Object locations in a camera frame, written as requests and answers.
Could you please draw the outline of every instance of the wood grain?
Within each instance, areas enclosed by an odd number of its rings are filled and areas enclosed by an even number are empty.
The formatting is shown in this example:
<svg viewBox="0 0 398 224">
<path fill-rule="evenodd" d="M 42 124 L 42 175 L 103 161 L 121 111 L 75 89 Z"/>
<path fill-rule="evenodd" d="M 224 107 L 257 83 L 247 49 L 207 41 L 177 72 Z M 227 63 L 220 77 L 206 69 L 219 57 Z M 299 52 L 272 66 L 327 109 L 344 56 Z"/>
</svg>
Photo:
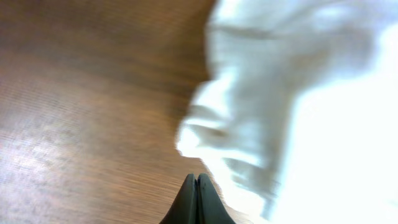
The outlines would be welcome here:
<svg viewBox="0 0 398 224">
<path fill-rule="evenodd" d="M 0 223 L 160 222 L 206 172 L 174 137 L 212 5 L 0 1 Z"/>
</svg>

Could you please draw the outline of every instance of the wrinkled fabric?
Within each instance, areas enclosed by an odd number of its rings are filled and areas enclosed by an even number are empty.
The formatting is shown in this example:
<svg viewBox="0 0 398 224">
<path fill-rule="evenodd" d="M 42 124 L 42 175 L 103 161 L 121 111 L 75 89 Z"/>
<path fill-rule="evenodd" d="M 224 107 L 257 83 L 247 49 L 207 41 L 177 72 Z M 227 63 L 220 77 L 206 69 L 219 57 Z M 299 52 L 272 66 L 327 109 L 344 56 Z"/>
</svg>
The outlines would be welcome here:
<svg viewBox="0 0 398 224">
<path fill-rule="evenodd" d="M 178 131 L 230 207 L 398 223 L 397 1 L 219 0 Z"/>
</svg>

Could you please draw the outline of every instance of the white cloth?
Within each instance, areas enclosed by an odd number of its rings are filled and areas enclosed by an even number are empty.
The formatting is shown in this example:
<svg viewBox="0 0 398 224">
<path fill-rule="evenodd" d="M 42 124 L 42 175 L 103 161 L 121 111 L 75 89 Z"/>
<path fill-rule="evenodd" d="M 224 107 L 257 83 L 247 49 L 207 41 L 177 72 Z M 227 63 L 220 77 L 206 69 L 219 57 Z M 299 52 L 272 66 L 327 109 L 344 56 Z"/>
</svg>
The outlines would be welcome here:
<svg viewBox="0 0 398 224">
<path fill-rule="evenodd" d="M 219 0 L 181 155 L 254 217 L 398 223 L 397 6 Z"/>
</svg>

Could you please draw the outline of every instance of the black pointed object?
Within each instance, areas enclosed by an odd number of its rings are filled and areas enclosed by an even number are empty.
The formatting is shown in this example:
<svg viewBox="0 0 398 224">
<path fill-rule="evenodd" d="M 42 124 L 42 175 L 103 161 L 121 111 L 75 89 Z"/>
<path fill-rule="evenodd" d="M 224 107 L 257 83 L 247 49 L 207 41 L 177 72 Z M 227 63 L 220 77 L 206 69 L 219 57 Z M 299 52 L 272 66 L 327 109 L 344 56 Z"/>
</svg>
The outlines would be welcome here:
<svg viewBox="0 0 398 224">
<path fill-rule="evenodd" d="M 160 224 L 235 224 L 207 174 L 188 174 Z"/>
</svg>

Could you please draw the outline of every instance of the white garment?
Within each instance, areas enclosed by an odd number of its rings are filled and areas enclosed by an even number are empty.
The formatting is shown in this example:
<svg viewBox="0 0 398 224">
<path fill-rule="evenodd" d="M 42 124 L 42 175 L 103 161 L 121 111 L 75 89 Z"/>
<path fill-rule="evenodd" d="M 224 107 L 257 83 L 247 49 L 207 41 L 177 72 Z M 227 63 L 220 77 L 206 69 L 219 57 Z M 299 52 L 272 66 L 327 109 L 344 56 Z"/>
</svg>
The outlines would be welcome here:
<svg viewBox="0 0 398 224">
<path fill-rule="evenodd" d="M 177 149 L 275 223 L 398 223 L 397 1 L 219 0 Z"/>
</svg>

